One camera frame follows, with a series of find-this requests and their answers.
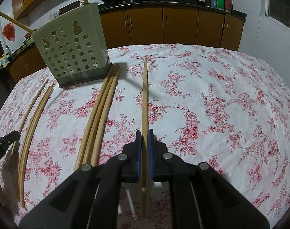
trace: basket base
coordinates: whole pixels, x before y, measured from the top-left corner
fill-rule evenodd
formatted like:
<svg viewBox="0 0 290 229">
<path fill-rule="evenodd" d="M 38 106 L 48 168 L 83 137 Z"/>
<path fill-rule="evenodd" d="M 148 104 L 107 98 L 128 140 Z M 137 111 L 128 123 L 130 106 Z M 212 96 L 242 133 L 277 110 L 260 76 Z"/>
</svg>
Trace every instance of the basket base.
<svg viewBox="0 0 290 229">
<path fill-rule="evenodd" d="M 72 80 L 72 82 L 66 82 L 67 80 L 64 80 L 66 83 L 62 83 L 63 80 L 61 80 L 62 78 L 58 79 L 58 83 L 59 83 L 59 88 L 63 88 L 63 87 L 67 87 L 67 86 L 71 86 L 71 85 L 75 85 L 75 84 L 79 84 L 79 83 L 85 83 L 85 82 L 89 82 L 89 81 L 93 81 L 93 80 L 99 80 L 99 79 L 104 79 L 106 78 L 110 68 L 112 67 L 112 63 L 110 62 L 110 64 L 107 64 L 104 68 L 99 68 L 99 72 L 97 73 L 97 76 L 94 76 L 92 74 L 91 78 L 87 78 L 87 79 L 80 79 L 80 80 Z"/>
</svg>

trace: table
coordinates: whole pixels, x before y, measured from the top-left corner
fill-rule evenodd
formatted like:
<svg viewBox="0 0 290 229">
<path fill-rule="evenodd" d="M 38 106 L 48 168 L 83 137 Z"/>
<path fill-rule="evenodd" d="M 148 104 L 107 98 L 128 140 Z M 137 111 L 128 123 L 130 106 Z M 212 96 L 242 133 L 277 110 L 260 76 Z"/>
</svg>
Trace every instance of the table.
<svg viewBox="0 0 290 229">
<path fill-rule="evenodd" d="M 100 164 L 134 141 L 141 129 L 143 59 L 148 59 L 149 128 L 186 162 L 209 163 L 268 219 L 290 206 L 290 90 L 263 60 L 221 48 L 180 44 L 109 50 L 121 67 L 103 136 Z M 18 82 L 0 112 L 0 137 L 18 129 L 48 68 Z M 25 209 L 15 197 L 15 173 L 0 161 L 0 183 L 18 223 L 74 170 L 102 80 L 56 86 L 36 128 L 27 160 Z M 40 99 L 32 109 L 29 120 Z M 167 183 L 150 191 L 148 220 L 140 217 L 136 184 L 123 184 L 118 228 L 171 228 Z"/>
</svg>

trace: silver rivet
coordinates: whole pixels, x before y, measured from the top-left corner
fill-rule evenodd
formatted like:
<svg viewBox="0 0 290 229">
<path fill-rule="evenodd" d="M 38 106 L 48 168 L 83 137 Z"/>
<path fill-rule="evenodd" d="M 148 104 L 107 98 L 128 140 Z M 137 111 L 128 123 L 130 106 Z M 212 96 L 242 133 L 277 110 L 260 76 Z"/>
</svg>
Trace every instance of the silver rivet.
<svg viewBox="0 0 290 229">
<path fill-rule="evenodd" d="M 172 154 L 169 153 L 169 152 L 165 152 L 165 153 L 163 154 L 163 157 L 164 157 L 165 159 L 171 159 L 171 158 L 172 158 Z"/>
<path fill-rule="evenodd" d="M 206 170 L 209 168 L 209 165 L 207 163 L 202 162 L 199 164 L 199 168 L 202 170 Z"/>
<path fill-rule="evenodd" d="M 91 170 L 91 165 L 90 165 L 90 164 L 84 164 L 84 165 L 81 167 L 81 170 L 82 170 L 82 171 L 89 171 L 89 170 Z"/>
<path fill-rule="evenodd" d="M 127 155 L 124 154 L 124 153 L 119 154 L 119 155 L 118 155 L 118 159 L 121 160 L 121 161 L 126 160 L 126 159 L 127 159 Z"/>
</svg>

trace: faucet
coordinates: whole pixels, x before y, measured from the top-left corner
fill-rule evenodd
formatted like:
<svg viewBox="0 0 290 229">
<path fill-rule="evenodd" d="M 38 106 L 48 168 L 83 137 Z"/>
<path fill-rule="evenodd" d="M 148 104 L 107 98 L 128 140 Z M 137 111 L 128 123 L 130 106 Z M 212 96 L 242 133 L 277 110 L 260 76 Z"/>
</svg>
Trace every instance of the faucet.
<svg viewBox="0 0 290 229">
<path fill-rule="evenodd" d="M 8 50 L 10 52 L 10 56 L 13 57 L 13 54 L 10 51 L 10 47 L 8 45 L 5 46 L 5 49 Z"/>
</svg>

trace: tablecloth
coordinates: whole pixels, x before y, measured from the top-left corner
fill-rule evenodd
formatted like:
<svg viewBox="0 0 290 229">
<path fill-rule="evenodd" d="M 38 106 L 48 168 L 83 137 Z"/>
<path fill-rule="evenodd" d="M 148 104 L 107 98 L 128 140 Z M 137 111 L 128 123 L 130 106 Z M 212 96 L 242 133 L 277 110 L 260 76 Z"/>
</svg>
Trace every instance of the tablecloth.
<svg viewBox="0 0 290 229">
<path fill-rule="evenodd" d="M 185 162 L 205 161 L 268 219 L 290 206 L 290 90 L 261 59 L 221 48 L 167 44 L 109 50 L 121 67 L 103 136 L 100 164 L 135 139 L 142 121 L 143 59 L 148 59 L 149 128 Z M 25 174 L 25 209 L 16 199 L 7 157 L 0 183 L 18 223 L 73 171 L 91 109 L 103 80 L 59 88 L 48 68 L 20 80 L 0 111 L 0 137 L 18 129 L 42 83 L 56 87 L 40 117 Z M 23 141 L 33 107 L 22 130 Z M 171 228 L 167 184 L 150 190 L 149 217 L 139 193 L 123 184 L 118 228 Z"/>
</svg>

